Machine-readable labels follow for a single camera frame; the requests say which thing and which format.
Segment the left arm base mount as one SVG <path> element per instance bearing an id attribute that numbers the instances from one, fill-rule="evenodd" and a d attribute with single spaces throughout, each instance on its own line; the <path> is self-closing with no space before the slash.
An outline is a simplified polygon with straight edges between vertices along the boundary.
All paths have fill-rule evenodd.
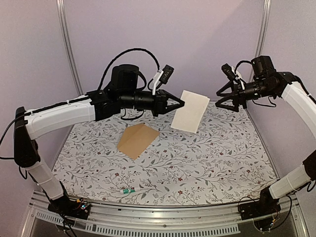
<path id="1" fill-rule="evenodd" d="M 90 203 L 86 201 L 74 201 L 70 199 L 50 200 L 48 210 L 63 216 L 87 220 L 90 213 Z"/>

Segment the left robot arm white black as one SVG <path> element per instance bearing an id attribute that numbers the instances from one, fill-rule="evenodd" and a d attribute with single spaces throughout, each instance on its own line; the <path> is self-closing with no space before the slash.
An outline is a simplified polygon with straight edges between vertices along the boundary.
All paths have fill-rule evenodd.
<path id="1" fill-rule="evenodd" d="M 68 200 L 63 185 L 41 160 L 36 139 L 77 123 L 110 118 L 122 109 L 149 110 L 157 117 L 181 108 L 185 105 L 183 100 L 159 88 L 167 83 L 173 71 L 169 65 L 158 70 L 153 89 L 146 91 L 144 87 L 137 87 L 138 78 L 143 77 L 139 67 L 123 64 L 113 68 L 109 84 L 100 91 L 40 109 L 18 108 L 13 135 L 15 163 L 28 171 L 62 214 L 70 214 L 73 203 Z"/>

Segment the cream letter paper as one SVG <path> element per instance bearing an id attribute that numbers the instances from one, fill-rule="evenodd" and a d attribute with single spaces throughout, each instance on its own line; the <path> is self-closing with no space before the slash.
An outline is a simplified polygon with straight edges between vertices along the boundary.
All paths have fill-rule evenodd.
<path id="1" fill-rule="evenodd" d="M 197 133 L 210 99 L 207 96 L 183 90 L 181 100 L 185 105 L 176 110 L 171 128 Z"/>

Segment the brown kraft envelope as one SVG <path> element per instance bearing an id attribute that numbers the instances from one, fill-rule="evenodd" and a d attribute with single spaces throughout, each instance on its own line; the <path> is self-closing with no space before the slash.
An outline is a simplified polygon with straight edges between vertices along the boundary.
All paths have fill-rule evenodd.
<path id="1" fill-rule="evenodd" d="M 117 145 L 117 149 L 132 160 L 136 160 L 159 134 L 159 131 L 146 126 L 144 123 L 127 127 Z"/>

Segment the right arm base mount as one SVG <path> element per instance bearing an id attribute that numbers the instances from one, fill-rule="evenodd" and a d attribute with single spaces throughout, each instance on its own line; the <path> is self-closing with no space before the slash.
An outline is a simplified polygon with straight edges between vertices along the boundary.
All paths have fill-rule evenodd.
<path id="1" fill-rule="evenodd" d="M 238 211 L 242 220 L 253 219 L 270 215 L 281 211 L 278 200 L 254 201 L 238 205 Z"/>

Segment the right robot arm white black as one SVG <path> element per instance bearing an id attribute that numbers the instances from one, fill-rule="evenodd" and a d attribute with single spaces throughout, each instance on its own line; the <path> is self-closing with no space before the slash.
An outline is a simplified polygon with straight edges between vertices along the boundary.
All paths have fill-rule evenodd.
<path id="1" fill-rule="evenodd" d="M 216 94 L 220 97 L 215 105 L 218 108 L 238 112 L 239 107 L 263 97 L 282 98 L 289 104 L 307 125 L 312 134 L 316 133 L 316 101 L 306 90 L 301 79 L 291 72 L 278 72 L 270 56 L 261 55 L 249 61 L 254 76 L 253 82 L 244 82 L 237 67 L 224 64 L 222 72 L 228 78 Z M 299 191 L 316 180 L 316 154 L 312 152 L 302 165 L 289 172 L 260 193 L 260 201 L 255 205 L 259 215 L 266 215 L 274 208 L 277 200 L 293 191 Z"/>

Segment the green white glue stick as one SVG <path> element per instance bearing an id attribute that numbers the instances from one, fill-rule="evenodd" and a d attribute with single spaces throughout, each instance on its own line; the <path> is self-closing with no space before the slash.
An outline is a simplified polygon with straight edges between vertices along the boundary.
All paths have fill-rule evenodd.
<path id="1" fill-rule="evenodd" d="M 137 191 L 139 191 L 140 188 L 139 187 L 133 187 L 133 188 L 126 188 L 126 189 L 122 189 L 120 190 L 120 193 L 121 194 L 130 194 L 130 193 L 135 193 Z"/>

